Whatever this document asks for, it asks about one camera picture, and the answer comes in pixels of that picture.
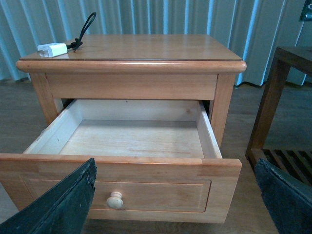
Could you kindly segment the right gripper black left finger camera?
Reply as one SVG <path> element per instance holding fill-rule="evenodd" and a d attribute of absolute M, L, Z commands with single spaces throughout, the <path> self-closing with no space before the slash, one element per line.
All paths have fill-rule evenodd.
<path fill-rule="evenodd" d="M 0 225 L 2 234 L 79 234 L 89 213 L 97 166 L 79 166 L 29 206 Z"/>

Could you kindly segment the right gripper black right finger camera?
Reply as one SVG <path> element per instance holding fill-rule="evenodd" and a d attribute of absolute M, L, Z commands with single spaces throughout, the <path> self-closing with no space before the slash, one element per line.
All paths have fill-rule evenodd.
<path fill-rule="evenodd" d="M 280 234 L 312 232 L 312 188 L 264 159 L 254 167 L 257 184 Z"/>

